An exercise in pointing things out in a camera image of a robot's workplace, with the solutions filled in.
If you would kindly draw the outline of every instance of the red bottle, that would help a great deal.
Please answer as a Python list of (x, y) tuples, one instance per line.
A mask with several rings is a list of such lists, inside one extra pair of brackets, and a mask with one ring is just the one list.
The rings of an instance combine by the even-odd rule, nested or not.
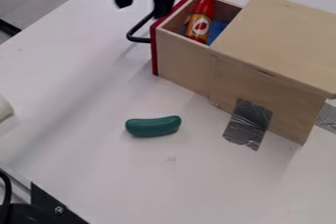
[(213, 20), (212, 0), (200, 0), (189, 20), (187, 37), (201, 43), (206, 43), (210, 26)]

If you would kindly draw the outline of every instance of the green cucumber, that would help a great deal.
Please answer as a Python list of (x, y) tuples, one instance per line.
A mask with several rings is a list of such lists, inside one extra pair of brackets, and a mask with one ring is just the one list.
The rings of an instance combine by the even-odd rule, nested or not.
[(130, 119), (126, 121), (126, 130), (137, 138), (165, 136), (179, 131), (182, 120), (179, 116), (152, 119)]

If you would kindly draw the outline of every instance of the duct tape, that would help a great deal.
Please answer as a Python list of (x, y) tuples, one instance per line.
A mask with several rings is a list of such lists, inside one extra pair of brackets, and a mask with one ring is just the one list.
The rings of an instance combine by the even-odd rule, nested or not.
[(235, 111), (223, 134), (223, 138), (236, 144), (246, 145), (253, 150), (258, 150), (272, 114), (271, 111), (250, 101), (237, 99)]
[(325, 103), (319, 112), (315, 125), (328, 132), (336, 134), (336, 108)]

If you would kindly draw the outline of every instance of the box lid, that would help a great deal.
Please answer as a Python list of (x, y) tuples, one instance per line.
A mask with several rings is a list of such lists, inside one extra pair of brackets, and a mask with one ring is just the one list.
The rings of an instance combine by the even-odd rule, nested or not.
[(218, 57), (336, 98), (336, 16), (286, 0), (251, 0), (211, 44)]

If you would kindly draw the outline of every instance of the white table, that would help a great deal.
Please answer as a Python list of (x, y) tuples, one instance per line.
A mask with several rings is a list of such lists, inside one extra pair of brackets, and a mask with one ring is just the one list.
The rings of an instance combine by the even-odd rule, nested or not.
[[(293, 1), (336, 14), (336, 0)], [(300, 147), (267, 132), (258, 152), (224, 140), (230, 115), (153, 76), (149, 46), (126, 40), (151, 8), (71, 0), (0, 46), (17, 112), (0, 125), (1, 160), (92, 224), (334, 224), (336, 136), (315, 127)], [(124, 130), (171, 114), (175, 135)]]

